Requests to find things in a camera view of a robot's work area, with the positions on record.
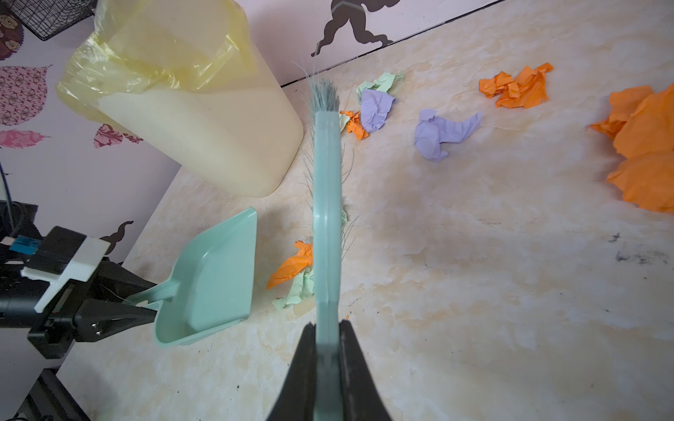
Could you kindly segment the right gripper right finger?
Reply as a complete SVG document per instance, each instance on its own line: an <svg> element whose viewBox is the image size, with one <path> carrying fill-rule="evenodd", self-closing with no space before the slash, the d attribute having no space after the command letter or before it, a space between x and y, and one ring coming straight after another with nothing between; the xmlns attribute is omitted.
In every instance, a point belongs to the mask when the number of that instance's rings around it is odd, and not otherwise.
<svg viewBox="0 0 674 421"><path fill-rule="evenodd" d="M348 421L392 421L377 392L352 324L340 322L343 417Z"/></svg>

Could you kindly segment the green hand brush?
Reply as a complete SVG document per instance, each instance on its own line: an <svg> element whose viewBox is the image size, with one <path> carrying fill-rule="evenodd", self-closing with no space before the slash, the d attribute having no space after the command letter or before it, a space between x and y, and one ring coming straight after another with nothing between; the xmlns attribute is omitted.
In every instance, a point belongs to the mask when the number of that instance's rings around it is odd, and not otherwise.
<svg viewBox="0 0 674 421"><path fill-rule="evenodd" d="M312 239L316 302L316 420L344 419L339 302L344 244L340 98L333 81L312 76Z"/></svg>

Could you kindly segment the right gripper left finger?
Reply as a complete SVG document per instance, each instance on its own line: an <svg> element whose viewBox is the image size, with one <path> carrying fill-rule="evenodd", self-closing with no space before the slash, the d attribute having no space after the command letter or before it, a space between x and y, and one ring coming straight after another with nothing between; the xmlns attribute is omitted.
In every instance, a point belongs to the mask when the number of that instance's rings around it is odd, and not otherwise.
<svg viewBox="0 0 674 421"><path fill-rule="evenodd" d="M316 326L307 324L300 336L283 387L268 421L312 421L317 384Z"/></svg>

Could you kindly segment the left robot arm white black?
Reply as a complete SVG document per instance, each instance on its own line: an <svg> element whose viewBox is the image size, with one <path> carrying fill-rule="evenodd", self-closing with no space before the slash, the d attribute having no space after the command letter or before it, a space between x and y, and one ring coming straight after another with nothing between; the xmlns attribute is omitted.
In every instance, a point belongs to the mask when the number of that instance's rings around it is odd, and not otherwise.
<svg viewBox="0 0 674 421"><path fill-rule="evenodd" d="M38 207L1 202L1 326L25 329L46 359L63 358L75 342L93 343L154 322L156 311L130 298L152 288L108 254L123 226L101 239L56 226L41 235Z"/></svg>

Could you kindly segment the large orange paper scrap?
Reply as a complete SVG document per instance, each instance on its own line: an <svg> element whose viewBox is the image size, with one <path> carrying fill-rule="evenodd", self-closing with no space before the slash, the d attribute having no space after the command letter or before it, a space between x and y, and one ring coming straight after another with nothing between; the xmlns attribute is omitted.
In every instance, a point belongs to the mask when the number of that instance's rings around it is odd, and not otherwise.
<svg viewBox="0 0 674 421"><path fill-rule="evenodd" d="M673 87L648 85L609 96L608 117L591 125L625 160L607 176L622 200L660 213L673 212Z"/></svg>

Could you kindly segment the purple paper scrap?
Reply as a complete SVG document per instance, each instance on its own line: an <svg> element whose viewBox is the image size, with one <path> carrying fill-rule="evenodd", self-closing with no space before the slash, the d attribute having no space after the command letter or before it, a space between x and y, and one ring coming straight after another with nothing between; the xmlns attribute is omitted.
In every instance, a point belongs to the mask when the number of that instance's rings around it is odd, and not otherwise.
<svg viewBox="0 0 674 421"><path fill-rule="evenodd" d="M462 122L447 120L437 115L433 109L419 112L419 123L414 131L414 145L421 156L429 161L439 162L449 156L442 144L462 144L481 125L483 114L478 112Z"/></svg>

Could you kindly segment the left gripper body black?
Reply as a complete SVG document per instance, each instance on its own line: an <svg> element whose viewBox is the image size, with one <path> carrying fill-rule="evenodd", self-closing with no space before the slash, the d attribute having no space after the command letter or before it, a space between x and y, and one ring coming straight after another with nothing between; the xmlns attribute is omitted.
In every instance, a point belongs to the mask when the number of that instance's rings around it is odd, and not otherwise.
<svg viewBox="0 0 674 421"><path fill-rule="evenodd" d="M100 323L87 313L94 303L91 284L98 268L90 271L87 282L66 282L43 311L37 312L35 305L50 283L23 277L26 262L22 254L1 254L1 328L26 329L29 343L49 360L64 357L74 342L99 341Z"/></svg>

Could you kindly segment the green plastic dustpan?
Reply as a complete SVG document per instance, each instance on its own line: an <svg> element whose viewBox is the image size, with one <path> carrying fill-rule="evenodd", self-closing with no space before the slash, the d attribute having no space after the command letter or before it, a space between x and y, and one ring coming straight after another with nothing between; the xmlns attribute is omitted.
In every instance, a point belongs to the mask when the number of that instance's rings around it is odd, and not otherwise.
<svg viewBox="0 0 674 421"><path fill-rule="evenodd" d="M248 208L200 233L182 250L165 282L125 300L156 311L159 346L191 345L249 317L257 221L256 210Z"/></svg>

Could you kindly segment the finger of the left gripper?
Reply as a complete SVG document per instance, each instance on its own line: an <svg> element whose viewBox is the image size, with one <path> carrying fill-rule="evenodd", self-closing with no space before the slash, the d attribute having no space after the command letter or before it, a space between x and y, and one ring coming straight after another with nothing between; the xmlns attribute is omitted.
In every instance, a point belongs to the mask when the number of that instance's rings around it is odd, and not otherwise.
<svg viewBox="0 0 674 421"><path fill-rule="evenodd" d="M96 283L101 294L110 300L125 300L156 285L112 261L99 264Z"/></svg>
<svg viewBox="0 0 674 421"><path fill-rule="evenodd" d="M155 310L86 299L73 317L74 338L76 342L98 342L136 326L152 324L155 319Z"/></svg>

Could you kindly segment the orange green paper scrap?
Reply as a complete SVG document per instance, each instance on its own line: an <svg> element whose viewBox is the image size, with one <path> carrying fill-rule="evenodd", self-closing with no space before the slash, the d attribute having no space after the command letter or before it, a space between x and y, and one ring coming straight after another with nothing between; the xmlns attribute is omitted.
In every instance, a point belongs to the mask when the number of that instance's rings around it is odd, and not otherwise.
<svg viewBox="0 0 674 421"><path fill-rule="evenodd" d="M314 296L315 282L313 277L312 244L305 240L295 242L296 254L280 264L270 275L266 290L274 289L284 283L290 283L290 291L283 298L275 298L274 307L281 311L299 305L302 301Z"/></svg>

